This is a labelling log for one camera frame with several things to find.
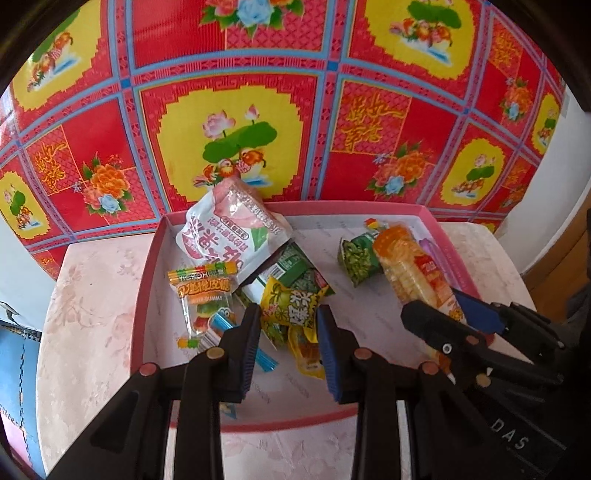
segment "white wall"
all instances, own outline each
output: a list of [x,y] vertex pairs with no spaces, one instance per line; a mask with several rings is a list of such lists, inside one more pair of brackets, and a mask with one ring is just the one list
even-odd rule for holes
[[[42,330],[55,284],[0,216],[0,301],[20,314],[14,320]],[[3,308],[0,308],[0,319],[8,322]]]
[[517,270],[528,270],[568,226],[591,186],[591,114],[584,113],[567,89],[566,114],[523,201],[496,234]]

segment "yellow snack bag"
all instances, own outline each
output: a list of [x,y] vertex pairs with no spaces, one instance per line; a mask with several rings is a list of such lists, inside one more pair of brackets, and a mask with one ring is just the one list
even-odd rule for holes
[[328,286],[318,293],[284,287],[270,277],[261,298],[262,321],[304,327],[308,338],[316,338],[316,309]]
[[290,351],[295,357],[298,371],[309,377],[324,380],[324,367],[320,362],[318,343],[309,342],[304,334],[304,329],[298,326],[290,326],[287,339]]

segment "white snack package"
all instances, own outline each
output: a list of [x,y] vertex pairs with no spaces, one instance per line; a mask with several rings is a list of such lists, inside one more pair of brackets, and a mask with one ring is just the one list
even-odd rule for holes
[[235,288],[292,234],[283,215],[269,212],[256,190],[229,177],[187,210],[187,223],[176,241],[195,266],[235,261]]

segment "blue straw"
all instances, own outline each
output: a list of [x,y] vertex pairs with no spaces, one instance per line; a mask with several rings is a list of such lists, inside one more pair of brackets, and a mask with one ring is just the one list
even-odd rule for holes
[[[234,328],[236,325],[232,325],[226,320],[226,318],[219,312],[212,315],[209,320],[209,326],[225,332],[230,328]],[[263,352],[260,348],[256,349],[255,362],[263,369],[264,372],[272,372],[278,365],[277,361]]]

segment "white label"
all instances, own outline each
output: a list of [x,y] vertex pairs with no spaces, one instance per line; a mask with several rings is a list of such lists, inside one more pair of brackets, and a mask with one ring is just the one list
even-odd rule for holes
[[285,270],[283,270],[283,268],[281,268],[278,264],[273,264],[264,272],[262,272],[259,277],[266,285],[269,281],[269,278],[273,277],[274,279],[279,280],[283,275],[285,275]]

